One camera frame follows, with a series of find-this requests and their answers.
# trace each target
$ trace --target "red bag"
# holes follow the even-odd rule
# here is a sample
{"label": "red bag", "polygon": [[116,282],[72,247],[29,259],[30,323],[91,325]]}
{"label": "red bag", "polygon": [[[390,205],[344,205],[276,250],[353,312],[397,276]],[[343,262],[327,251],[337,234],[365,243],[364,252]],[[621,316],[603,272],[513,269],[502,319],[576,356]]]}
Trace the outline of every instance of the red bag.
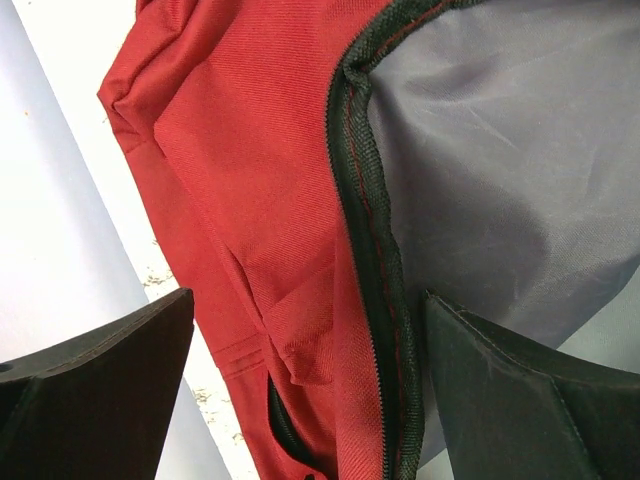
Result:
{"label": "red bag", "polygon": [[[510,428],[532,409],[501,403],[491,342],[451,338],[468,311],[597,358],[591,317],[637,323],[637,10],[138,2],[100,98],[263,478],[415,478],[424,431],[423,461],[444,447],[431,378],[456,474],[557,472],[547,430]],[[464,306],[451,335],[427,290]]]}
{"label": "red bag", "polygon": [[[99,92],[261,478],[395,461],[325,142],[336,65],[385,3],[139,0]],[[274,438],[269,377],[306,463]]]}

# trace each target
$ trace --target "seam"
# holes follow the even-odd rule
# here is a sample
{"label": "seam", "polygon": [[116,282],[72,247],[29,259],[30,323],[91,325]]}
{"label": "seam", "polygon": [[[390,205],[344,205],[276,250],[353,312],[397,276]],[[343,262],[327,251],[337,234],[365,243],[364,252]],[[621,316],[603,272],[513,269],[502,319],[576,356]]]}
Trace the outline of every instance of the seam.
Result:
{"label": "seam", "polygon": [[[148,4],[150,4],[152,0],[141,0],[141,1],[146,1],[146,4],[148,6]],[[169,49],[171,47],[171,45],[173,45],[175,43],[175,41],[180,38],[180,36],[184,33],[185,29],[189,25],[189,22],[191,20],[191,17],[193,16],[193,12],[195,11],[196,7],[197,7],[197,2],[195,2],[193,4],[193,8],[189,12],[187,18],[184,20],[184,23],[182,25],[179,25],[178,28],[176,28],[175,30],[173,30],[171,32],[172,34],[169,35],[164,41],[161,41],[161,42],[159,42],[157,44],[158,48],[155,49],[155,52],[152,53],[149,56],[147,61],[137,65],[133,69],[133,72],[130,75],[130,78],[132,80],[131,80],[131,83],[129,84],[129,88],[127,88],[125,92],[122,92],[122,94],[118,95],[117,98],[113,98],[111,100],[111,102],[109,102],[109,107],[114,112],[116,112],[118,115],[120,115],[120,113],[118,112],[118,108],[117,108],[116,104],[120,103],[122,100],[124,100],[125,98],[127,98],[129,96],[129,94],[131,93],[131,90],[133,90],[133,86],[135,85],[135,83],[138,80],[138,78],[140,78],[142,73],[147,68],[149,68],[149,66],[151,66],[151,64],[154,63],[161,55],[164,55],[166,53],[167,49]],[[131,30],[134,30],[134,29],[138,30],[138,29],[144,28],[145,25],[143,25],[142,27],[140,26],[140,24],[142,23],[141,20],[140,20],[140,17],[142,16],[142,11],[143,10],[144,10],[144,8],[140,9],[140,12],[138,12],[136,14],[136,19],[135,19],[135,22],[134,22],[133,27],[131,28]],[[123,56],[121,52],[118,53],[118,55],[117,55],[117,57],[116,57],[116,59],[114,61],[114,65],[117,64],[117,66],[120,66],[120,60],[121,60],[121,57]],[[110,75],[112,70],[113,70],[113,66],[111,67],[111,69],[109,69],[109,72],[107,73],[107,75]]]}
{"label": "seam", "polygon": [[[580,448],[582,449],[582,453],[584,454],[585,457],[587,457],[589,459],[593,469],[597,470],[595,468],[594,463],[593,463],[593,459],[591,458],[591,455],[589,454],[589,450],[587,450],[587,446],[584,444],[584,440],[582,439],[582,435],[580,435],[580,431],[578,430],[578,426],[576,425],[576,423],[573,420],[573,415],[571,415],[571,412],[569,412],[569,407],[567,406],[566,402],[564,401],[564,398],[562,398],[562,394],[560,393],[560,390],[558,389],[558,386],[556,385],[556,382],[553,380],[553,378],[550,378],[550,381],[551,381],[551,386],[553,387],[553,390],[556,392],[556,395],[558,396],[558,399],[560,400],[560,405],[562,405],[564,413],[567,416],[567,419],[569,420],[569,423],[571,424],[571,428],[573,430],[573,433],[576,435],[576,437],[578,438],[578,441],[580,442]],[[600,478],[602,478],[602,477],[600,476],[599,473],[596,473],[594,478],[600,480]]]}
{"label": "seam", "polygon": [[[212,355],[224,355],[226,352],[228,351],[235,351],[237,349],[239,349],[240,347],[242,347],[243,345],[247,344],[249,346],[251,346],[254,342],[259,341],[259,339],[262,337],[261,334],[259,334],[258,332],[252,333],[251,335],[247,335],[246,337],[243,337],[242,339],[230,343],[228,345],[225,345],[224,347],[218,349],[218,350],[212,350],[211,354]],[[253,350],[251,350],[250,353],[248,353],[247,355],[250,355],[251,353],[254,352],[259,352],[260,351],[260,347],[254,348]]]}
{"label": "seam", "polygon": [[[131,133],[131,134],[134,134],[134,135],[138,135],[138,136],[140,136],[140,134],[139,134],[138,132],[126,132],[126,133]],[[140,142],[136,143],[133,147],[131,147],[131,148],[127,148],[126,150],[123,150],[123,151],[122,151],[122,154],[123,154],[123,155],[125,155],[125,156],[127,156],[127,155],[129,155],[130,153],[132,153],[133,151],[135,151],[135,150],[137,150],[138,148],[142,147],[143,145],[146,145],[147,143],[149,143],[149,140],[148,140],[148,139],[144,139],[144,140],[142,140],[142,141],[140,141]]]}
{"label": "seam", "polygon": [[[492,342],[486,335],[484,335],[482,332],[480,332],[477,328],[475,328],[473,325],[471,325],[462,315],[461,313],[464,313],[466,310],[462,310],[462,311],[458,311],[456,309],[454,309],[453,307],[451,307],[451,305],[447,304],[446,302],[444,302],[440,297],[436,296],[436,295],[431,295],[432,298],[434,298],[437,302],[438,305],[443,308],[445,311],[448,311],[450,314],[452,314],[454,317],[456,317],[460,322],[462,322],[464,325],[466,325],[468,328],[470,328],[471,330],[473,330],[478,336],[480,336],[485,342],[487,342],[489,345],[491,345],[498,353],[500,353],[502,356],[504,356],[507,360],[510,360],[511,362],[513,362],[514,364],[516,364],[517,366],[519,366],[520,368],[529,371],[529,372],[534,372],[537,373],[538,375],[541,375],[543,377],[545,377],[547,379],[547,381],[549,383],[551,383],[551,387],[553,388],[554,392],[556,393],[556,397],[558,398],[558,401],[560,403],[560,405],[562,406],[562,409],[564,410],[564,413],[569,421],[569,424],[571,425],[571,429],[573,430],[573,433],[575,434],[575,436],[578,439],[578,442],[580,443],[580,448],[582,450],[582,453],[585,455],[585,457],[587,457],[589,459],[589,461],[591,462],[591,465],[595,468],[595,465],[593,463],[593,459],[591,458],[591,455],[589,454],[589,450],[587,450],[586,445],[584,444],[584,440],[582,439],[582,435],[580,434],[580,431],[578,430],[578,426],[576,425],[575,421],[573,420],[573,416],[571,415],[571,412],[569,411],[569,407],[567,406],[567,403],[565,402],[564,398],[562,397],[562,393],[560,393],[560,389],[558,388],[558,385],[556,384],[554,378],[552,375],[549,375],[548,373],[545,372],[540,372],[534,368],[530,368],[526,365],[523,365],[521,362],[519,362],[517,359],[515,359],[512,355],[508,354],[507,352],[505,352],[504,350],[502,350],[500,347],[498,347],[494,342]],[[596,473],[595,479],[600,480],[601,476],[599,473]]]}
{"label": "seam", "polygon": [[397,367],[397,373],[398,373],[398,384],[399,387],[398,388],[398,400],[400,403],[400,412],[399,412],[399,418],[400,418],[400,434],[398,437],[398,448],[396,449],[396,462],[395,462],[395,468],[397,469],[399,461],[400,461],[400,456],[401,456],[401,452],[402,449],[400,448],[402,446],[402,442],[403,442],[403,434],[404,434],[404,426],[405,426],[405,400],[404,400],[404,392],[402,389],[402,385],[403,385],[403,375],[402,375],[402,357],[400,355],[400,332],[399,332],[399,325],[398,325],[398,319],[396,316],[396,312],[395,309],[393,308],[393,303],[391,302],[391,289],[389,288],[389,277],[387,275],[387,267],[385,265],[384,262],[384,255],[382,253],[382,246],[380,245],[380,240],[378,239],[378,235],[376,234],[376,229],[375,229],[375,225],[374,225],[374,218],[373,218],[373,210],[371,209],[371,205],[369,204],[369,200],[367,198],[367,193],[366,193],[366,189],[364,186],[364,176],[362,174],[362,169],[360,166],[360,158],[358,157],[357,153],[356,153],[356,146],[355,146],[355,139],[354,139],[354,135],[353,135],[353,130],[351,128],[351,118],[352,118],[352,111],[351,111],[351,103],[353,101],[353,97],[355,94],[355,90],[353,85],[349,86],[349,100],[347,102],[347,137],[349,138],[349,148],[351,150],[351,156],[353,157],[354,160],[354,165],[356,168],[356,172],[358,175],[358,186],[360,189],[360,195],[362,196],[362,200],[364,203],[364,207],[365,210],[367,211],[367,217],[369,219],[369,230],[371,232],[371,236],[373,237],[374,243],[376,245],[376,254],[378,256],[378,261],[380,263],[380,276],[382,277],[382,285],[383,285],[383,292],[384,292],[384,298],[385,298],[385,303],[387,304],[387,308],[389,309],[389,314],[391,315],[391,322],[393,325],[393,331],[394,331],[394,343],[395,343],[395,357],[396,357],[396,367]]}
{"label": "seam", "polygon": [[[453,0],[443,0],[440,3],[438,3],[437,5],[434,5],[433,7],[431,7],[430,9],[428,9],[426,12],[424,12],[422,15],[420,15],[417,19],[415,19],[413,22],[405,25],[404,27],[402,27],[400,30],[398,30],[396,33],[394,33],[391,37],[389,37],[383,44],[382,46],[380,46],[376,52],[374,53],[374,55],[371,57],[371,59],[369,60],[369,62],[367,62],[366,65],[363,65],[362,67],[360,67],[360,71],[361,72],[366,72],[366,69],[368,69],[371,64],[375,61],[375,59],[383,52],[385,52],[385,50],[387,50],[389,48],[390,45],[392,45],[396,40],[398,40],[399,38],[401,38],[405,33],[407,33],[408,31],[412,30],[413,28],[415,28],[416,26],[420,25],[421,23],[424,23],[429,17],[439,13],[442,9],[444,9],[447,5],[449,5],[450,3],[452,3]],[[373,210],[371,208],[371,205],[369,204],[369,199],[367,197],[367,193],[366,193],[366,188],[365,188],[365,180],[364,180],[364,175],[362,173],[362,168],[361,168],[361,164],[360,164],[360,158],[357,154],[357,148],[355,145],[355,139],[354,139],[354,133],[353,133],[353,129],[352,129],[352,103],[353,103],[353,98],[355,96],[355,88],[353,86],[352,83],[349,83],[349,99],[347,101],[347,115],[346,115],[346,121],[347,121],[347,137],[349,139],[349,149],[351,151],[351,156],[353,157],[354,160],[354,166],[355,166],[355,170],[356,173],[358,175],[358,187],[360,190],[360,195],[362,196],[362,200],[363,200],[363,204],[364,204],[364,208],[367,212],[367,217],[368,217],[368,226],[369,226],[369,230],[370,233],[373,237],[374,243],[375,243],[375,247],[376,247],[376,254],[378,257],[378,261],[380,263],[380,276],[382,278],[382,284],[383,284],[383,293],[384,293],[384,299],[385,299],[385,303],[387,304],[387,308],[389,310],[389,314],[391,316],[391,321],[392,321],[392,326],[393,326],[393,330],[394,330],[394,343],[395,343],[395,357],[396,357],[396,366],[397,366],[397,375],[398,375],[398,385],[399,385],[399,389],[398,389],[398,401],[399,401],[399,405],[400,405],[400,412],[399,412],[399,420],[400,420],[400,433],[398,436],[398,448],[396,449],[396,458],[395,458],[395,472],[393,472],[393,476],[397,477],[397,472],[398,472],[398,467],[400,464],[400,460],[401,460],[401,455],[402,455],[402,445],[403,445],[403,441],[404,441],[404,429],[405,429],[405,425],[406,425],[406,415],[405,415],[405,398],[404,398],[404,389],[403,389],[403,385],[404,385],[404,381],[403,381],[403,372],[402,372],[402,356],[401,356],[401,352],[400,352],[400,326],[398,324],[398,318],[396,315],[396,311],[395,308],[393,307],[393,302],[391,299],[391,289],[389,287],[389,278],[387,275],[387,267],[385,264],[385,258],[384,258],[384,254],[382,251],[382,246],[380,244],[380,240],[378,238],[378,235],[376,234],[376,228],[375,228],[375,224],[374,224],[374,215],[373,215]]]}
{"label": "seam", "polygon": [[245,353],[237,358],[233,358],[232,360],[220,361],[220,358],[213,354],[213,360],[220,370],[220,373],[223,377],[228,377],[234,375],[238,372],[242,372],[248,366],[253,365],[258,361],[264,360],[264,356],[262,354],[262,350],[254,350],[249,353]]}
{"label": "seam", "polygon": [[454,0],[442,0],[440,3],[434,5],[429,10],[427,10],[422,15],[420,15],[418,18],[416,18],[413,22],[402,27],[400,30],[394,33],[391,37],[389,37],[387,41],[385,41],[380,48],[376,50],[376,53],[373,55],[373,58],[378,57],[382,52],[384,52],[389,47],[389,45],[391,45],[396,40],[401,38],[409,30],[423,23],[430,16],[436,15],[437,13],[440,12],[440,10],[444,9],[444,7],[448,6],[450,3],[453,3],[453,1]]}
{"label": "seam", "polygon": [[103,349],[106,345],[111,343],[113,341],[113,339],[115,339],[116,337],[119,337],[119,336],[129,335],[130,333],[138,330],[150,318],[152,318],[153,316],[155,316],[158,313],[161,313],[163,310],[168,309],[172,305],[173,304],[158,305],[157,307],[151,309],[148,314],[139,317],[137,320],[135,320],[134,322],[132,322],[129,325],[127,325],[126,328],[123,328],[121,330],[117,330],[117,331],[113,332],[111,335],[109,335],[102,342],[100,342],[98,345],[96,345],[95,347],[91,348],[90,350],[85,350],[85,351],[81,352],[80,354],[78,354],[77,356],[67,360],[66,362],[63,362],[63,363],[61,363],[59,365],[56,365],[53,368],[50,368],[48,370],[45,370],[44,372],[41,372],[40,375],[50,375],[52,372],[56,372],[56,371],[62,370],[65,367],[68,367],[69,365],[74,364],[74,363],[78,363],[78,362],[87,363],[87,362],[85,362],[85,359],[90,358],[90,357],[95,357],[96,351]]}
{"label": "seam", "polygon": [[264,358],[261,358],[260,360],[251,363],[249,365],[247,365],[246,367],[242,367],[240,370],[236,370],[233,373],[229,373],[227,375],[223,375],[223,379],[225,380],[225,383],[227,380],[233,380],[234,378],[237,378],[241,375],[243,375],[244,373],[247,373],[250,370],[255,370],[256,368],[263,366],[264,363]]}

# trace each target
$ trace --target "white surface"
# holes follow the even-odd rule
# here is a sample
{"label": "white surface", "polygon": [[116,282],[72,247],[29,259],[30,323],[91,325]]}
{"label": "white surface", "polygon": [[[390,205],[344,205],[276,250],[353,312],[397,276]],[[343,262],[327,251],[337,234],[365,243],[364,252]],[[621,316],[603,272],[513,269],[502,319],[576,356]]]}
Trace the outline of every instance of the white surface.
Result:
{"label": "white surface", "polygon": [[418,470],[416,480],[454,480],[449,452],[443,450],[436,457]]}
{"label": "white surface", "polygon": [[[168,293],[176,282],[155,242],[135,183],[96,97],[134,22],[135,1],[13,3],[147,295],[154,299]],[[194,334],[185,378],[231,476],[236,480],[257,479],[226,387],[199,331]]]}
{"label": "white surface", "polygon": [[[147,298],[10,2],[0,2],[0,142],[1,362]],[[157,478],[225,477],[183,381]]]}

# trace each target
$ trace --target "stitching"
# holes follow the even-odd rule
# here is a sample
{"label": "stitching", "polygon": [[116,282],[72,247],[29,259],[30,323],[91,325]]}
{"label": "stitching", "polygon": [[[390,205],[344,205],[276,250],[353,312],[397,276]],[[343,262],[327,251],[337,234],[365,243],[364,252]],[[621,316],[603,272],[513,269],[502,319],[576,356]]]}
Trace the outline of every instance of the stitching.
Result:
{"label": "stitching", "polygon": [[412,28],[414,28],[418,24],[424,22],[431,15],[435,15],[435,14],[439,13],[440,10],[442,10],[444,7],[448,6],[452,2],[453,2],[453,0],[442,0],[440,3],[434,5],[429,10],[427,10],[422,15],[420,15],[413,22],[411,22],[411,23],[405,25],[404,27],[402,27],[400,30],[398,30],[396,33],[394,33],[391,37],[389,37],[387,39],[387,41],[384,42],[380,48],[378,48],[378,50],[376,50],[376,53],[373,55],[373,58],[376,58],[378,55],[380,55],[384,50],[386,50],[389,47],[389,45],[391,45],[396,40],[401,38],[409,30],[411,30]]}
{"label": "stitching", "polygon": [[234,378],[237,378],[239,376],[241,376],[242,374],[250,371],[250,370],[255,370],[256,368],[260,367],[264,365],[264,358],[261,358],[260,360],[251,363],[245,367],[242,367],[239,370],[234,371],[233,373],[229,373],[227,375],[224,375],[224,379],[225,380],[233,380]]}
{"label": "stitching", "polygon": [[[396,40],[398,40],[399,38],[401,38],[405,33],[407,33],[409,30],[413,29],[414,27],[416,27],[417,25],[419,25],[420,23],[423,23],[425,20],[427,20],[430,16],[435,15],[437,13],[439,13],[444,7],[446,7],[447,5],[449,5],[453,0],[443,0],[440,3],[438,3],[437,5],[434,5],[433,7],[431,7],[429,10],[427,10],[426,12],[424,12],[422,15],[420,15],[417,19],[415,19],[413,22],[405,25],[403,28],[401,28],[400,30],[398,30],[395,34],[393,34],[391,37],[389,37],[384,44],[382,44],[382,46],[380,48],[378,48],[375,52],[375,54],[373,55],[372,59],[368,62],[368,64],[366,66],[362,66],[360,68],[361,71],[364,71],[366,68],[368,68],[368,66],[370,66],[373,63],[373,60],[378,57],[382,52],[384,52],[391,44],[393,44]],[[376,234],[376,229],[375,229],[375,225],[374,225],[374,217],[373,217],[373,210],[371,208],[371,205],[369,204],[369,200],[367,198],[367,193],[366,193],[366,189],[365,189],[365,180],[364,180],[364,176],[362,174],[362,169],[361,169],[361,165],[360,165],[360,158],[357,155],[357,149],[355,146],[355,139],[354,139],[354,134],[353,134],[353,130],[352,130],[352,125],[351,125],[351,120],[352,120],[352,109],[351,109],[351,105],[353,103],[353,98],[355,96],[355,89],[353,84],[349,84],[349,99],[347,101],[347,137],[349,139],[349,149],[351,150],[351,156],[353,157],[354,160],[354,166],[358,175],[358,183],[359,183],[359,189],[360,189],[360,195],[362,196],[362,200],[363,200],[363,204],[364,204],[364,208],[367,212],[367,216],[369,219],[369,230],[371,232],[371,235],[373,237],[374,243],[375,243],[375,247],[376,247],[376,254],[378,256],[378,261],[380,263],[380,276],[382,277],[382,283],[383,283],[383,293],[384,293],[384,297],[385,297],[385,302],[387,304],[387,308],[389,309],[389,313],[391,315],[391,321],[392,321],[392,325],[393,325],[393,329],[394,329],[394,340],[395,340],[395,357],[396,357],[396,365],[397,365],[397,373],[398,373],[398,383],[400,388],[398,389],[398,400],[400,403],[400,434],[398,437],[398,448],[396,449],[396,462],[395,462],[395,468],[397,471],[398,465],[400,463],[400,459],[401,459],[401,452],[402,452],[402,443],[403,443],[403,435],[404,435],[404,427],[405,427],[405,423],[406,423],[406,418],[405,418],[405,398],[404,398],[404,391],[402,389],[402,385],[403,385],[403,374],[402,374],[402,357],[400,354],[400,330],[399,330],[399,325],[398,325],[398,319],[396,316],[396,312],[395,312],[395,308],[393,307],[393,302],[391,301],[391,289],[389,287],[389,277],[387,275],[387,268],[386,268],[386,264],[385,264],[385,259],[384,259],[384,254],[382,252],[382,246],[380,244],[380,240]]]}
{"label": "stitching", "polygon": [[530,372],[536,372],[539,373],[541,375],[545,375],[545,376],[549,376],[547,373],[545,372],[539,372],[531,367],[528,367],[527,365],[524,365],[522,362],[520,362],[517,358],[514,358],[512,355],[510,355],[509,353],[505,352],[504,350],[502,350],[500,347],[498,347],[490,338],[488,338],[485,334],[483,334],[480,330],[478,330],[475,326],[471,325],[462,315],[461,313],[463,313],[464,311],[460,312],[455,310],[453,307],[451,307],[448,303],[444,302],[440,297],[437,297],[435,295],[433,295],[433,298],[436,299],[436,301],[438,302],[438,305],[440,306],[440,308],[443,308],[444,310],[446,310],[447,312],[449,312],[450,314],[452,314],[453,316],[455,316],[460,322],[462,322],[464,325],[466,325],[468,328],[470,328],[471,330],[473,330],[480,338],[482,338],[485,342],[487,342],[489,345],[491,345],[491,347],[493,347],[498,353],[500,353],[503,357],[505,357],[507,360],[515,363],[516,365],[518,365],[520,368],[530,371]]}
{"label": "stitching", "polygon": [[387,275],[387,268],[384,262],[384,256],[382,254],[382,246],[380,245],[380,240],[376,235],[375,225],[373,223],[373,210],[371,209],[371,205],[369,204],[369,200],[367,198],[366,190],[364,188],[364,176],[362,175],[362,170],[360,168],[360,159],[356,153],[355,140],[353,136],[353,131],[351,129],[351,103],[353,101],[355,91],[353,85],[349,86],[349,101],[347,102],[347,136],[349,137],[349,148],[351,150],[351,156],[354,159],[354,165],[356,168],[356,172],[358,174],[358,182],[360,188],[360,194],[362,195],[363,203],[365,210],[367,211],[367,216],[369,217],[369,230],[371,231],[371,235],[373,237],[374,243],[376,245],[376,253],[378,255],[378,261],[380,263],[380,276],[382,277],[383,291],[385,301],[387,303],[387,308],[389,309],[389,313],[391,315],[391,321],[394,330],[395,337],[395,356],[396,356],[396,365],[398,371],[398,382],[400,388],[398,389],[398,400],[400,402],[400,436],[398,438],[398,448],[396,449],[396,468],[400,461],[401,449],[403,441],[403,432],[405,425],[405,402],[404,402],[404,393],[402,390],[402,368],[401,368],[401,356],[400,356],[400,335],[398,328],[398,321],[395,313],[395,309],[393,308],[393,304],[391,302],[391,289],[389,288],[389,278]]}
{"label": "stitching", "polygon": [[[580,447],[582,449],[582,453],[584,454],[585,457],[587,457],[589,460],[591,460],[591,464],[593,465],[593,461],[591,459],[591,455],[589,454],[589,450],[587,450],[587,446],[584,444],[584,440],[582,439],[582,435],[580,435],[580,431],[578,430],[578,426],[576,425],[575,421],[573,420],[573,416],[571,415],[571,412],[569,412],[569,407],[567,407],[567,403],[564,401],[564,398],[562,398],[562,394],[560,393],[560,390],[558,389],[558,386],[556,385],[556,382],[553,380],[553,378],[549,379],[551,381],[551,386],[553,387],[553,390],[556,392],[556,395],[558,396],[558,399],[560,400],[560,404],[562,405],[562,408],[564,409],[564,413],[567,416],[567,418],[569,419],[569,423],[571,424],[571,428],[573,429],[573,433],[575,433],[576,437],[578,437],[578,441],[580,442]],[[600,474],[596,473],[595,478],[600,479]]]}

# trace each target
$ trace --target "nylon fabric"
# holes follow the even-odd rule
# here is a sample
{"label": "nylon fabric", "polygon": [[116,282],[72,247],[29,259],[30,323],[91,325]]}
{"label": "nylon fabric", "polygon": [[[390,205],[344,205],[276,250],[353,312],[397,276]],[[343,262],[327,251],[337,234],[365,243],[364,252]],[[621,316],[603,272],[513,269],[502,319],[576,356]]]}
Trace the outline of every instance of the nylon fabric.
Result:
{"label": "nylon fabric", "polygon": [[429,288],[555,348],[627,284],[639,34],[637,2],[494,0],[442,15],[372,72],[412,305]]}
{"label": "nylon fabric", "polygon": [[[375,362],[324,116],[340,56],[384,6],[139,0],[99,92],[261,478],[382,478]],[[271,435],[267,372],[317,465]]]}
{"label": "nylon fabric", "polygon": [[544,347],[436,296],[425,302],[456,479],[637,476],[639,375]]}

